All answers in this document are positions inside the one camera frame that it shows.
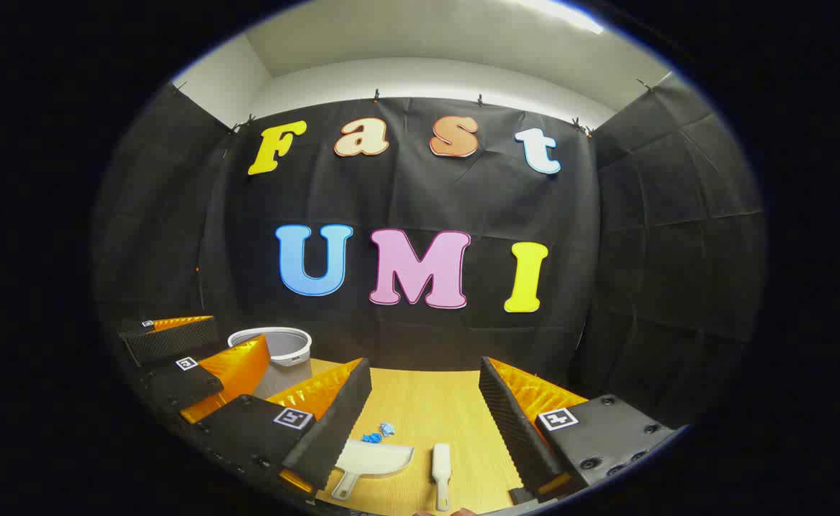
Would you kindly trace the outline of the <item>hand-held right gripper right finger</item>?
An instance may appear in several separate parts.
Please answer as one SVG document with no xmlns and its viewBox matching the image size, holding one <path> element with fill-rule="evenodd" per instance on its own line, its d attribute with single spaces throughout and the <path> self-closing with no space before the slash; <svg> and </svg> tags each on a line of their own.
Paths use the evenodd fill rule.
<svg viewBox="0 0 840 516">
<path fill-rule="evenodd" d="M 629 470 L 679 434 L 613 394 L 586 399 L 483 356 L 479 391 L 522 490 L 561 500 Z"/>
</svg>

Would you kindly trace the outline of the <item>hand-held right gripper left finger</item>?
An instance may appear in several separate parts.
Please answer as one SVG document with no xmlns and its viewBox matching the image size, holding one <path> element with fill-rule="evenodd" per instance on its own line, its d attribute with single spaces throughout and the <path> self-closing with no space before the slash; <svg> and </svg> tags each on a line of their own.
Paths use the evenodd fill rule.
<svg viewBox="0 0 840 516">
<path fill-rule="evenodd" d="M 325 489 L 371 394 L 371 367 L 351 360 L 263 401 L 242 394 L 195 422 L 205 453 L 265 491 Z"/>
</svg>

